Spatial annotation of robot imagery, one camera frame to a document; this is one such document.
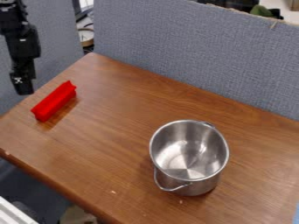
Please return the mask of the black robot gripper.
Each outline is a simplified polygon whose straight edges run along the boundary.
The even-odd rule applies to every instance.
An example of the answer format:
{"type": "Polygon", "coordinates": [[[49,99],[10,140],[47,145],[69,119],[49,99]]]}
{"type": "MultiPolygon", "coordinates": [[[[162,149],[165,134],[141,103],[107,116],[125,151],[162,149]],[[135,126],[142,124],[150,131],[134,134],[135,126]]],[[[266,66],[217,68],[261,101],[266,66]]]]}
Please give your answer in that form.
{"type": "Polygon", "coordinates": [[[31,95],[34,93],[34,79],[37,78],[34,60],[42,57],[37,26],[23,24],[17,29],[5,29],[3,35],[14,63],[14,71],[10,76],[15,91],[19,95],[31,95]]]}

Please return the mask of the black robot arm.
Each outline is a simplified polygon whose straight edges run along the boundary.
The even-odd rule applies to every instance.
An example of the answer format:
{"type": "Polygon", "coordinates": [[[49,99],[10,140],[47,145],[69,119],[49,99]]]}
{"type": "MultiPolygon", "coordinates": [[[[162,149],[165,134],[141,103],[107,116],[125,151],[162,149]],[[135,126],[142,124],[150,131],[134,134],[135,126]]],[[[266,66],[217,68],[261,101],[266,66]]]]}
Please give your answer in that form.
{"type": "Polygon", "coordinates": [[[34,60],[42,57],[39,32],[27,17],[23,0],[0,0],[0,35],[5,36],[13,61],[10,78],[19,95],[34,94],[34,60]]]}

